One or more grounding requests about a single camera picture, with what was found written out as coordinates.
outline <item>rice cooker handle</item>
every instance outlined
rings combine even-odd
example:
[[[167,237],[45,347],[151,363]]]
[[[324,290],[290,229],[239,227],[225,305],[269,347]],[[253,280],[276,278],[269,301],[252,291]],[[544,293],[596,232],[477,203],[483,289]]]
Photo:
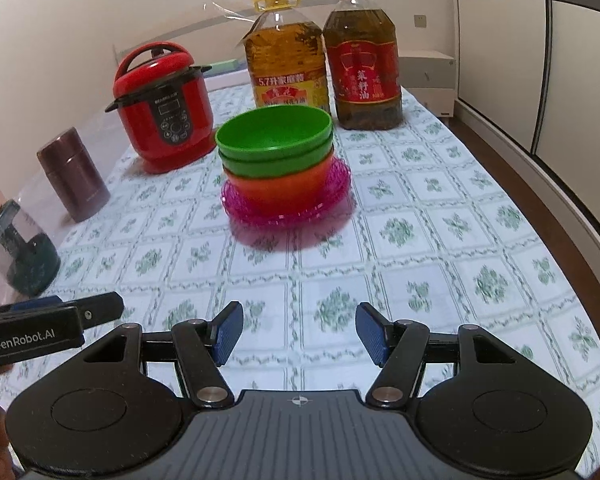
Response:
[[[163,48],[164,50],[168,50],[169,52],[186,52],[186,50],[184,50],[179,44],[171,43],[171,41],[154,41],[152,43],[141,45],[135,50],[129,52],[125,56],[125,59],[122,60],[122,63],[120,63],[120,66],[118,67],[114,81],[117,81],[128,72],[131,62],[136,57],[140,56],[140,54],[144,52],[149,52],[154,48]]]

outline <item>pink plate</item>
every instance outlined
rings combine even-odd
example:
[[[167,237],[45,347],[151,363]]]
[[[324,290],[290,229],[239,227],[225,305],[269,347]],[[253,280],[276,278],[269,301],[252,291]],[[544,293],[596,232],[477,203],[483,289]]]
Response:
[[[327,182],[320,194],[318,203],[298,213],[263,216],[254,210],[247,200],[229,182],[222,186],[220,197],[229,218],[254,227],[292,227],[321,218],[327,211],[338,205],[346,197],[351,184],[351,170],[339,158],[333,158],[333,164],[327,174]]]

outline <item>electrical outlet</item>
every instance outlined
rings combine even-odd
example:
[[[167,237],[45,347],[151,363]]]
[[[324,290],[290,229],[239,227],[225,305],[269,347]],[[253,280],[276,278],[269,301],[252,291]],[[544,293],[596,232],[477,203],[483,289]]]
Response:
[[[413,21],[416,27],[427,28],[427,17],[424,14],[414,14]]]

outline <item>sliding door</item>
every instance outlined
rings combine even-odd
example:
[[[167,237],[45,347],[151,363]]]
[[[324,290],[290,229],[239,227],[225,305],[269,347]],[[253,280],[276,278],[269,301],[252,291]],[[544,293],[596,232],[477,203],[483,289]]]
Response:
[[[530,152],[546,57],[546,0],[458,0],[458,97]]]
[[[537,156],[600,223],[600,0],[554,0]]]

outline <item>red rice cooker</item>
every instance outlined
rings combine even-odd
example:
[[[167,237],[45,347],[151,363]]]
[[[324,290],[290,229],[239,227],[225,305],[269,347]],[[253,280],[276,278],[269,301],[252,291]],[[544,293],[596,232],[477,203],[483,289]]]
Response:
[[[152,58],[129,66],[140,54]],[[203,72],[183,47],[148,43],[122,60],[113,83],[113,101],[131,145],[147,173],[165,173],[190,164],[216,146],[214,118]]]

